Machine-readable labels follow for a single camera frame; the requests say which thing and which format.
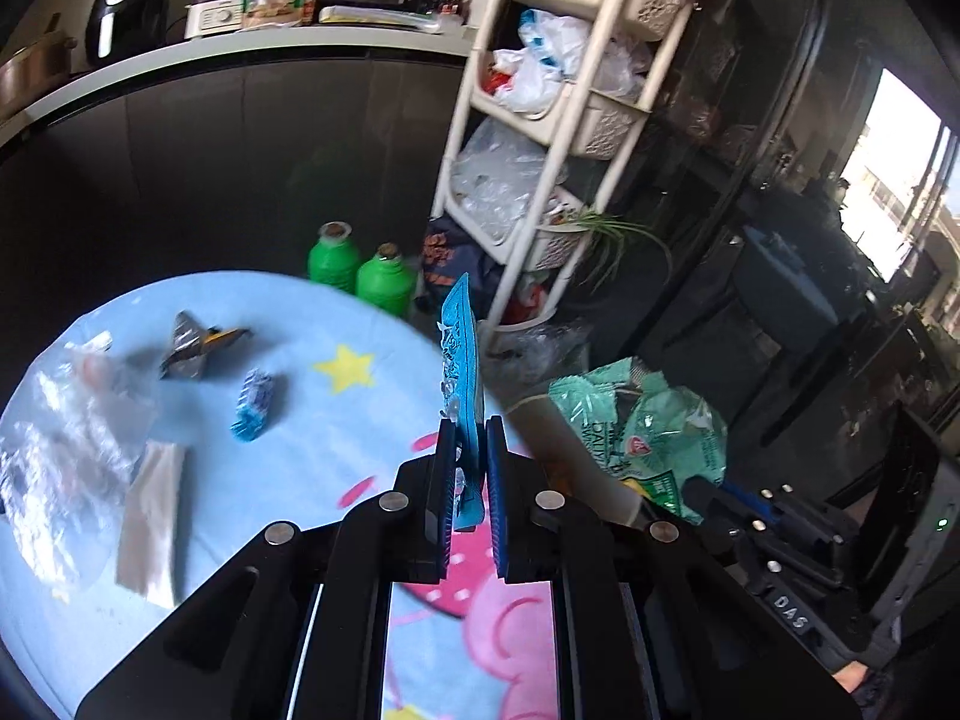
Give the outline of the copper cooking pot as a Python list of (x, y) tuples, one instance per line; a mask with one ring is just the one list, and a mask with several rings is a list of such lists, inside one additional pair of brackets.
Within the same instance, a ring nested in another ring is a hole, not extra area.
[(36, 103), (71, 76), (71, 53), (76, 41), (61, 29), (44, 32), (23, 47), (0, 70), (0, 121)]

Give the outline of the clear plastic bag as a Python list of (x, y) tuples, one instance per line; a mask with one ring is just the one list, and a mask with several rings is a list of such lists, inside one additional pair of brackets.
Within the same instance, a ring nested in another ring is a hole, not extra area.
[(59, 600), (98, 580), (158, 417), (151, 379), (112, 335), (59, 341), (29, 366), (2, 416), (2, 511), (14, 546)]

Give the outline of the navy shopping bag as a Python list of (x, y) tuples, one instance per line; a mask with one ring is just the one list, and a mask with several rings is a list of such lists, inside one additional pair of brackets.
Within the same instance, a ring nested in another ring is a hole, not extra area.
[(503, 267), (448, 215), (428, 223), (421, 247), (420, 271), (423, 278), (420, 304), (425, 310), (438, 309), (455, 282), (467, 273), (470, 305), (477, 319), (488, 314), (503, 275)]

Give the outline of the black air fryer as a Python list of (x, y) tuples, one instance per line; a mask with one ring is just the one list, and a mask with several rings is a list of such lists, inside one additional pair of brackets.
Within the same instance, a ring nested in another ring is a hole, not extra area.
[(86, 61), (101, 68), (164, 46), (169, 0), (94, 0), (85, 29)]

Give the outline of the blue cartoon pig tablecloth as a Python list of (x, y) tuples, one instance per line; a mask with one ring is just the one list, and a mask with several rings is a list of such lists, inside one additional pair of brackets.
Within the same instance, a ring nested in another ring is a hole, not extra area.
[[(161, 379), (174, 319), (252, 335), (199, 380)], [(153, 437), (184, 447), (174, 575), (193, 592), (268, 523), (302, 528), (384, 493), (436, 440), (443, 363), (408, 323), (336, 289), (255, 271), (158, 281), (76, 319), (64, 340), (112, 335), (151, 379)], [(247, 372), (275, 378), (262, 436), (233, 436)], [(392, 595), (384, 712), (391, 718), (551, 718), (558, 712), (547, 585), (496, 577), (487, 530), (452, 540), (448, 577)]]

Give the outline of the black yellow snack wrapper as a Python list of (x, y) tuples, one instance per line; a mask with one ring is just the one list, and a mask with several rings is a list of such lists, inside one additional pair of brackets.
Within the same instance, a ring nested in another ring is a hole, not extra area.
[(160, 362), (160, 378), (199, 380), (213, 353), (251, 335), (249, 328), (205, 327), (194, 314), (181, 310), (174, 319), (169, 349)]

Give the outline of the green plastic bottle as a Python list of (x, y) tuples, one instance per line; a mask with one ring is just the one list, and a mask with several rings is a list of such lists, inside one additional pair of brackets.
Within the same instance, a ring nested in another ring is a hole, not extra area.
[(308, 255), (308, 278), (353, 294), (361, 257), (352, 238), (352, 227), (345, 221), (327, 221), (317, 231), (317, 242)]
[(356, 273), (356, 297), (398, 319), (407, 317), (415, 286), (416, 275), (393, 242), (381, 244)]

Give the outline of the green plastic bottle rear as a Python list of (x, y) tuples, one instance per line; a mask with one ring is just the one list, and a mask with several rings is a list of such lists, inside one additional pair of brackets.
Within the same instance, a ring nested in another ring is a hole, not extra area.
[(352, 238), (352, 227), (345, 221), (327, 221), (317, 231), (317, 242), (308, 255), (308, 278), (353, 294), (361, 257)]

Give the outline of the green snack wrapper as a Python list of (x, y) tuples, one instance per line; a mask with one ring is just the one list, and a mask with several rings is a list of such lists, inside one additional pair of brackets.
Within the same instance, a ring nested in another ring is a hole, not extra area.
[(695, 476), (715, 486), (726, 476), (727, 424), (708, 401), (636, 358), (556, 379), (548, 396), (602, 472), (686, 522), (703, 522), (682, 488)]

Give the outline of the clear plastic bags on rack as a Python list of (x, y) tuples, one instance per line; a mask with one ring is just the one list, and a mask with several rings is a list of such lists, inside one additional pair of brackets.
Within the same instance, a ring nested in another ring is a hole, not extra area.
[(494, 242), (503, 242), (527, 213), (546, 160), (542, 145), (487, 117), (455, 158), (454, 200)]

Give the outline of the blue small wrapper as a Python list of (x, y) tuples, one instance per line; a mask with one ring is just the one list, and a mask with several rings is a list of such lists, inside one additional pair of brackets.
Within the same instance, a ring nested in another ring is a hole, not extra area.
[(485, 422), (477, 328), (470, 302), (470, 280), (462, 273), (439, 312), (443, 355), (444, 413), (455, 426), (454, 528), (466, 532), (485, 518), (480, 427)]

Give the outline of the green plastic bottle front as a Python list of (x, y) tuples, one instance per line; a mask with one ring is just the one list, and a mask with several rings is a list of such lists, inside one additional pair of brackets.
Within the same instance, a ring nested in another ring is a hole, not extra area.
[(415, 286), (416, 275), (393, 242), (381, 244), (356, 273), (356, 297), (398, 319), (407, 317)]

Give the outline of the white plastic bags on rack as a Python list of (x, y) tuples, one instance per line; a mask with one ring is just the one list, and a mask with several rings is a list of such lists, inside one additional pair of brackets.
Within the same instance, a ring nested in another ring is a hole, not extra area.
[[(523, 47), (493, 52), (483, 91), (514, 114), (545, 114), (562, 86), (576, 80), (591, 31), (592, 25), (576, 16), (528, 8), (517, 27)], [(615, 32), (602, 52), (594, 88), (612, 98), (633, 101), (651, 64), (652, 52), (645, 43)]]

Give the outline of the white tiered storage rack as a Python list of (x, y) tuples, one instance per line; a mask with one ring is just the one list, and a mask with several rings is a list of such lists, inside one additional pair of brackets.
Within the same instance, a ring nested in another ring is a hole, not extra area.
[[(665, 74), (695, 8), (695, 0), (512, 0), (555, 15), (583, 18), (589, 23), (583, 63), (573, 82), (562, 86), (558, 99), (544, 114), (523, 115), (507, 110), (482, 89), (482, 64), (490, 54), (494, 27), (509, 0), (487, 0), (462, 73), (454, 114), (444, 146), (430, 216), (449, 216), (503, 267), (500, 284), (487, 315), (480, 320), (478, 343), (483, 351), (509, 330), (503, 322), (509, 298), (524, 271), (540, 263), (539, 238), (548, 200), (556, 197), (578, 210), (604, 213), (654, 107)], [(613, 33), (620, 31), (656, 52), (635, 101), (625, 103), (599, 91), (596, 76)], [(452, 171), (462, 151), (471, 112), (521, 133), (545, 148), (544, 167), (524, 216), (501, 241), (478, 226), (454, 197)]]

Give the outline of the blue white candy wrapper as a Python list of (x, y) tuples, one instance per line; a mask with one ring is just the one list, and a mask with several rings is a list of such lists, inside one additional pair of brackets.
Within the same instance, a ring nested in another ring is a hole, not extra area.
[(252, 369), (247, 372), (236, 403), (231, 433), (239, 440), (252, 442), (262, 436), (270, 421), (274, 403), (275, 378), (270, 372)]

